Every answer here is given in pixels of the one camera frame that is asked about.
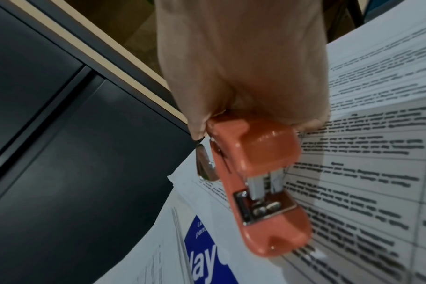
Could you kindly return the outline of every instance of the stack of paper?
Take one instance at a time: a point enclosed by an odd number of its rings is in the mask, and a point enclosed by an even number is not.
[[[426,0],[405,1],[327,51],[330,122],[301,138],[285,180],[310,216],[309,245],[252,255],[222,184],[197,177],[194,153],[169,179],[240,283],[426,283]]]
[[[160,213],[154,226],[115,267],[95,284],[193,283],[175,209]]]

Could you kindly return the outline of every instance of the blue logo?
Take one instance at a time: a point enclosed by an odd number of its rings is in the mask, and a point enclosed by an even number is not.
[[[220,262],[218,248],[196,216],[185,237],[195,284],[238,284],[228,265]]]

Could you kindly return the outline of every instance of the orange stapler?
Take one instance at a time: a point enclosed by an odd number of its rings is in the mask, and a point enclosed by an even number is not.
[[[221,179],[230,208],[248,249],[274,257],[302,247],[311,238],[308,216],[284,190],[284,170],[301,148],[292,127],[252,115],[223,113],[210,118],[214,166],[205,148],[196,147],[201,178]]]

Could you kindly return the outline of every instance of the tan edge strip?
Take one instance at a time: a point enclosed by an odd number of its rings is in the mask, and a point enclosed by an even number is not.
[[[136,65],[139,69],[144,71],[147,75],[149,75],[152,79],[163,85],[166,89],[169,89],[168,84],[162,76],[157,74],[154,70],[149,68],[146,64],[144,64],[141,60],[139,60],[136,56],[131,54],[126,48],[116,42],[109,35],[104,33],[98,26],[93,24],[89,19],[84,17],[81,13],[79,13],[76,9],[74,9],[71,5],[66,3],[63,0],[51,0],[52,3],[57,5],[60,9],[65,11],[68,15],[73,17],[76,21],[78,21],[81,25],[95,34],[98,38],[102,39],[107,45],[116,50],[119,54],[124,56],[127,60]]]
[[[68,32],[66,29],[58,25],[56,22],[51,20],[48,16],[43,14],[41,11],[39,11],[37,8],[29,4],[26,0],[10,0],[13,4],[17,5],[21,10],[38,20],[40,23],[48,27],[50,30],[52,30],[54,33],[59,35],[61,38],[68,41],[70,44],[72,44],[74,47],[78,48],[80,51],[85,53],[87,56],[92,58],[94,61],[108,69],[110,72],[114,73],[116,76],[118,76],[121,80],[126,82],[127,84],[131,85],[135,89],[137,89],[140,93],[160,105],[162,108],[164,108],[166,111],[183,121],[184,123],[187,123],[187,120],[185,116],[175,109],[173,106],[165,102],[163,99],[161,99],[159,96],[148,90],[146,87],[138,83],[134,78],[130,77],[128,74],[126,74],[124,71],[116,67],[113,63],[105,59],[103,56],[101,56],[99,53],[94,51],[92,48],[90,48],[88,45],[84,44],[80,39],[73,36],[70,32]]]

